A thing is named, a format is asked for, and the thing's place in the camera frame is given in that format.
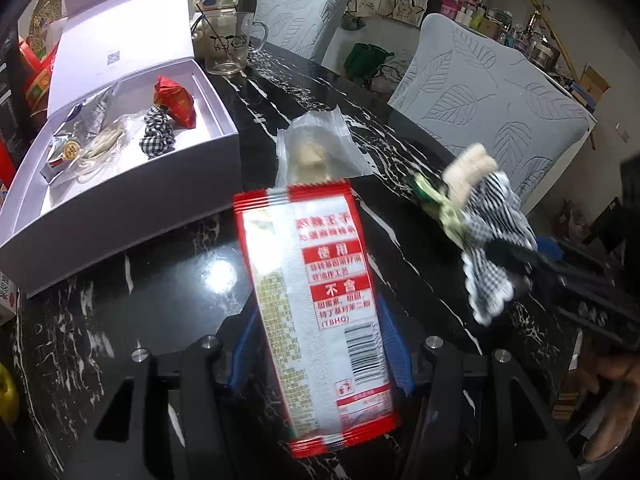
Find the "white glass teapot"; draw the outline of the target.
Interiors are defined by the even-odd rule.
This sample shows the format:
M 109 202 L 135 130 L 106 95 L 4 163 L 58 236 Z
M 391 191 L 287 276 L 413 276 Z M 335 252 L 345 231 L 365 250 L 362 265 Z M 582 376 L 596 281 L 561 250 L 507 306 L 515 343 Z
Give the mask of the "white glass teapot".
M 223 40 L 234 31 L 239 0 L 192 0 L 190 21 L 194 58 L 205 58 L 206 41 Z

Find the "clear plastic snack bag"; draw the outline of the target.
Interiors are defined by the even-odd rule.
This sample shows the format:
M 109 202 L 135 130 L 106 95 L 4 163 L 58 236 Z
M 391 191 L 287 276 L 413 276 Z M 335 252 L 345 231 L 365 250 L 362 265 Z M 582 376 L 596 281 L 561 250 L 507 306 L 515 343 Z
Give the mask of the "clear plastic snack bag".
M 374 162 L 356 145 L 340 108 L 312 110 L 279 129 L 274 186 L 316 184 L 373 174 Z

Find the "glass mug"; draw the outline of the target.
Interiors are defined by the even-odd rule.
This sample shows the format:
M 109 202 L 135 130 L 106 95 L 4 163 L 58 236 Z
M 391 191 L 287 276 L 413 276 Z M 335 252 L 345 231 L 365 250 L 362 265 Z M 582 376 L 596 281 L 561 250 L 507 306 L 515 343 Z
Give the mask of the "glass mug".
M 204 66 L 212 75 L 242 72 L 250 51 L 262 50 L 269 28 L 248 12 L 209 12 L 202 23 Z

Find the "black white checkered scrunchie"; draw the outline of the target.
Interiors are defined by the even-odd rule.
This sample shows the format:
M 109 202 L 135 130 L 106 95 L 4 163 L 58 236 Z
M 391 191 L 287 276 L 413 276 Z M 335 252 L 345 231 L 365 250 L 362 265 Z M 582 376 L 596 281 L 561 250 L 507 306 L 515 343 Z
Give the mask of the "black white checkered scrunchie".
M 145 128 L 139 146 L 149 158 L 171 152 L 175 146 L 172 119 L 160 106 L 152 106 L 143 117 Z

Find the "red foil snack packet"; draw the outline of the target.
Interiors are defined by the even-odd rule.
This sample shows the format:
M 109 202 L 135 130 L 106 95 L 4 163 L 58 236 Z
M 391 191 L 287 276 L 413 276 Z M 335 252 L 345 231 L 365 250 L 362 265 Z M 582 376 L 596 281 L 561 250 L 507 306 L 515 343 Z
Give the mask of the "red foil snack packet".
M 158 76 L 154 84 L 153 103 L 162 108 L 179 127 L 195 128 L 194 99 L 182 84 L 168 77 Z

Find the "silver foil packet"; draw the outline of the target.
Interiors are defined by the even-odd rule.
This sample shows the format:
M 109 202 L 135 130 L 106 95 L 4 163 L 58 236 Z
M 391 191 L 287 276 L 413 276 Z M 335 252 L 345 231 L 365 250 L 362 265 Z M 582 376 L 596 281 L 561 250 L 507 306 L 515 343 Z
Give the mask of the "silver foil packet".
M 75 104 L 53 133 L 40 174 L 51 184 L 102 130 L 119 82 Z

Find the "clear bag with cream item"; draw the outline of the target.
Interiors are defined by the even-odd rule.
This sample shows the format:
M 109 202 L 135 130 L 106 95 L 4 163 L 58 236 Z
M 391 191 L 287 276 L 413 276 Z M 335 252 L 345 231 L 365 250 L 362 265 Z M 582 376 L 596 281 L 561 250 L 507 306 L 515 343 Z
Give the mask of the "clear bag with cream item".
M 141 139 L 143 117 L 143 112 L 123 114 L 104 127 L 73 162 L 70 168 L 73 180 L 86 183 L 111 168 L 132 140 Z

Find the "checkered cloth doll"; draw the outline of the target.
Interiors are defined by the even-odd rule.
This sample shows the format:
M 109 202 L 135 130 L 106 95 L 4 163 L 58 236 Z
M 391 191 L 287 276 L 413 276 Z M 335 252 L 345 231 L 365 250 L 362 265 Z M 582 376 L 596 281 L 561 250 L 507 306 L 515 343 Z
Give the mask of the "checkered cloth doll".
M 537 241 L 510 180 L 475 143 L 442 172 L 428 178 L 416 172 L 409 184 L 421 207 L 461 249 L 464 284 L 475 321 L 488 326 L 514 299 L 509 272 L 490 261 L 488 245 L 503 240 L 536 252 Z

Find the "near light blue chair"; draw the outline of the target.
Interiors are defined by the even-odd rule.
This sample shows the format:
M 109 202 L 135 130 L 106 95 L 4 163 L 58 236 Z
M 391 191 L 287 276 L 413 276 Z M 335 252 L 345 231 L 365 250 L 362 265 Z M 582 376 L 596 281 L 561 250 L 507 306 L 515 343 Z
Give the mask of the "near light blue chair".
M 474 143 L 498 162 L 529 214 L 597 121 L 520 51 L 433 13 L 390 106 L 454 155 Z

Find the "yellow lemon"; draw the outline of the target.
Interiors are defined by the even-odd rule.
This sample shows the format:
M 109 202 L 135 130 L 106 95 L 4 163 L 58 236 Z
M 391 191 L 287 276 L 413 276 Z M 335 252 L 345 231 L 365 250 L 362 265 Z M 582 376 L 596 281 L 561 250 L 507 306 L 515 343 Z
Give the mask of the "yellow lemon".
M 9 370 L 0 364 L 0 416 L 11 427 L 20 411 L 20 395 Z

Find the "lavender gift box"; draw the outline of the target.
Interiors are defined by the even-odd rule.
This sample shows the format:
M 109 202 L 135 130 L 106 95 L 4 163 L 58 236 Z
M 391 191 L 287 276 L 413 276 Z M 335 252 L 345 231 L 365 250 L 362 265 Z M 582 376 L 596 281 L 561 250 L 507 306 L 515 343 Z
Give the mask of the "lavender gift box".
M 221 211 L 242 188 L 239 133 L 195 62 L 188 0 L 63 0 L 48 118 L 1 209 L 1 269 L 28 296 Z M 194 104 L 171 148 L 142 151 L 168 78 Z

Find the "far light blue chair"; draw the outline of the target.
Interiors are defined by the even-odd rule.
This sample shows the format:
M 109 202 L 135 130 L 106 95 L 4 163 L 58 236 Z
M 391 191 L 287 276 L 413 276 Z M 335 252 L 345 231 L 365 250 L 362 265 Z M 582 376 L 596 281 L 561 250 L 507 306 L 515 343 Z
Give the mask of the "far light blue chair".
M 256 0 L 255 18 L 267 41 L 321 64 L 348 0 Z

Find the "red white noodle packet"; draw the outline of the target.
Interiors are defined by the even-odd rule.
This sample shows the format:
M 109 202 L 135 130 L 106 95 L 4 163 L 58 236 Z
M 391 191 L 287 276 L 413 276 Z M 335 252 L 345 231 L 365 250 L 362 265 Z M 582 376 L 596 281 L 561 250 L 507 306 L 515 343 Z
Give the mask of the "red white noodle packet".
M 366 244 L 346 181 L 234 196 L 296 458 L 398 425 Z

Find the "light blue chair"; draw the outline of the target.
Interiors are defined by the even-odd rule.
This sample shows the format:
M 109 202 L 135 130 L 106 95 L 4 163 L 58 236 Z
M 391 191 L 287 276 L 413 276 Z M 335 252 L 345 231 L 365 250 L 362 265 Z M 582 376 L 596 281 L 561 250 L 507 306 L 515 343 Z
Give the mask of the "light blue chair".
M 256 0 L 255 18 L 267 41 L 321 64 L 348 0 Z
M 454 155 L 474 143 L 498 162 L 529 214 L 597 121 L 520 51 L 433 13 L 390 106 Z

